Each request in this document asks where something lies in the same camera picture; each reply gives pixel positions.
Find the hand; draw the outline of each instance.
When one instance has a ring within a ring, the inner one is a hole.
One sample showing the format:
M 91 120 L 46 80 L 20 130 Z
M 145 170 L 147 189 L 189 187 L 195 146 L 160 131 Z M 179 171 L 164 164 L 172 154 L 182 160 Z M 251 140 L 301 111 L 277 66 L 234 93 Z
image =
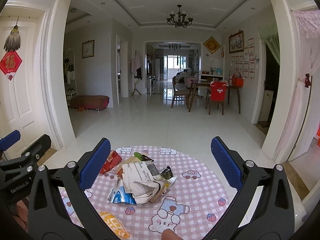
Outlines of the hand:
M 183 240 L 181 237 L 177 236 L 175 232 L 170 229 L 166 229 L 161 234 L 161 240 Z

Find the chandelier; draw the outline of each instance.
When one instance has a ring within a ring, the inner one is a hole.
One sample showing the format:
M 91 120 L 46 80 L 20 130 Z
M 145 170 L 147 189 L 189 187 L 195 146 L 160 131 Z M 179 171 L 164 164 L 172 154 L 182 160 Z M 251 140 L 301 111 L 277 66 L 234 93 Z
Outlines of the chandelier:
M 171 44 L 169 45 L 169 49 L 172 49 L 172 50 L 178 50 L 178 49 L 181 49 L 181 45 L 179 44 Z
M 188 25 L 192 24 L 193 19 L 192 18 L 188 18 L 188 22 L 185 21 L 185 18 L 187 16 L 186 12 L 182 11 L 182 13 L 181 13 L 180 12 L 180 8 L 181 8 L 182 5 L 179 4 L 177 6 L 179 8 L 178 20 L 177 21 L 174 20 L 174 17 L 176 15 L 174 14 L 174 11 L 171 11 L 170 18 L 167 18 L 167 23 L 169 25 L 174 25 L 176 28 L 180 27 L 180 26 L 186 28 Z

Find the pink checkered tablecloth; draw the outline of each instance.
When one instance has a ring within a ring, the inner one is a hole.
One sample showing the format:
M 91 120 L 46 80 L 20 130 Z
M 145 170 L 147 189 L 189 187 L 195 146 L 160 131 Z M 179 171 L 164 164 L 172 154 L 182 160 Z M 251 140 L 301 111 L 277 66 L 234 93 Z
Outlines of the pink checkered tablecloth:
M 155 203 L 129 205 L 110 203 L 107 196 L 117 182 L 115 170 L 98 175 L 86 195 L 97 212 L 114 214 L 135 240 L 158 240 L 170 228 L 184 240 L 202 239 L 217 223 L 229 206 L 227 193 L 218 177 L 205 164 L 171 148 L 134 146 L 116 149 L 125 160 L 140 152 L 154 160 L 158 170 L 167 165 L 176 182 Z M 82 226 L 67 192 L 60 188 L 65 207 L 73 223 Z

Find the red diamond ornament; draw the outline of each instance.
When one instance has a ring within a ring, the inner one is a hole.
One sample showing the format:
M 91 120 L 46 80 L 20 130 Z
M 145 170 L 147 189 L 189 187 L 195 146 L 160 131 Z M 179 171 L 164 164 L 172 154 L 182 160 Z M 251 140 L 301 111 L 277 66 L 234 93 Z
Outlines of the red diamond ornament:
M 14 74 L 22 63 L 22 59 L 19 57 L 16 51 L 7 52 L 0 61 L 0 69 L 2 72 L 12 80 Z

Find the white tile floor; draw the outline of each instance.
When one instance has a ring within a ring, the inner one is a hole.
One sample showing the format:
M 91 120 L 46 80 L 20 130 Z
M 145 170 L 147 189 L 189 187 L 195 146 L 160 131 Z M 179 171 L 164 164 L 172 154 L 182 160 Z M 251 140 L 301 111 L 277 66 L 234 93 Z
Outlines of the white tile floor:
M 78 161 L 84 152 L 92 150 L 103 137 L 110 140 L 112 148 L 127 145 L 170 147 L 199 159 L 213 170 L 223 183 L 230 202 L 237 191 L 229 186 L 212 156 L 210 143 L 213 137 L 220 136 L 244 160 L 253 160 L 262 167 L 271 168 L 275 165 L 261 150 L 265 138 L 263 133 L 235 110 L 225 106 L 224 115 L 221 110 L 215 109 L 208 115 L 203 99 L 194 101 L 190 113 L 185 105 L 174 105 L 171 109 L 171 93 L 170 89 L 165 89 L 162 95 L 122 98 L 119 107 L 106 108 L 99 113 L 94 110 L 77 112 L 76 109 L 69 109 L 76 141 L 68 148 L 56 152 L 45 165 L 60 168 L 69 161 Z M 257 189 L 241 225 L 250 221 L 261 190 Z M 297 225 L 300 225 L 305 215 L 300 200 L 295 203 L 295 213 Z
M 312 190 L 320 180 L 320 147 L 318 145 L 309 147 L 305 154 L 290 161 L 290 164 L 306 184 L 308 190 Z

